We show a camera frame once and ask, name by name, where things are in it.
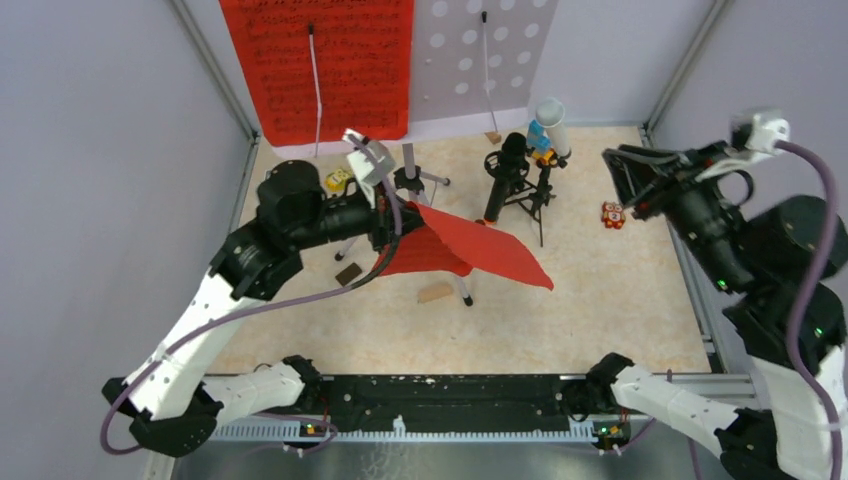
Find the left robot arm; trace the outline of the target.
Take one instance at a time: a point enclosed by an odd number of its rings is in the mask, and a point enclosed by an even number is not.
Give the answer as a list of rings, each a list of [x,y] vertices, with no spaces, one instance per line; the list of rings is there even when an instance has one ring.
[[[274,408],[314,410],[322,378],[300,355],[238,376],[211,377],[208,369],[248,316],[279,307],[276,295],[301,272],[304,250],[367,236],[381,254],[380,274],[401,238],[423,224],[389,188],[375,200],[362,191],[328,195],[303,160],[274,167],[257,196],[255,217],[226,237],[166,338],[135,372],[103,386],[110,413],[128,417],[136,449],[179,458],[232,421]]]

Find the white music stand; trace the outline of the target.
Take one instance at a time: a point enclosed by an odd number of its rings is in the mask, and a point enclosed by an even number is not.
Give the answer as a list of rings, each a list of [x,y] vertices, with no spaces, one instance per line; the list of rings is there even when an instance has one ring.
[[[433,132],[438,123],[444,124],[448,134],[486,131],[493,122],[492,116],[482,112],[492,84],[485,75],[488,21],[489,15],[480,1],[449,1],[439,16],[430,6],[418,8],[415,4],[408,132],[397,140],[370,138],[388,148],[392,142],[411,141]],[[308,156],[293,160],[313,164],[321,187],[330,196],[362,191],[369,200],[375,200],[375,190],[380,186],[398,195],[402,181],[397,168],[377,186],[360,185],[354,179],[344,193],[331,193],[324,184],[325,177],[337,168],[351,171],[346,156],[353,147],[341,138],[336,142],[275,148],[300,147],[307,149]]]

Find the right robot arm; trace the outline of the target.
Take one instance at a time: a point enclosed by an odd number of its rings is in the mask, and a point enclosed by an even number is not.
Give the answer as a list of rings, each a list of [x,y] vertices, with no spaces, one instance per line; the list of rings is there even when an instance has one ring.
[[[682,152],[622,145],[602,154],[634,217],[665,216],[715,288],[738,296],[724,316],[763,375],[769,405],[712,400],[617,353],[589,370],[586,397],[600,412],[619,406],[649,415],[707,449],[736,479],[843,479],[847,326],[824,281],[846,265],[847,233],[823,161],[788,141],[779,148],[807,159],[825,194],[789,197],[752,219],[718,186],[745,173],[750,150],[717,142]]]

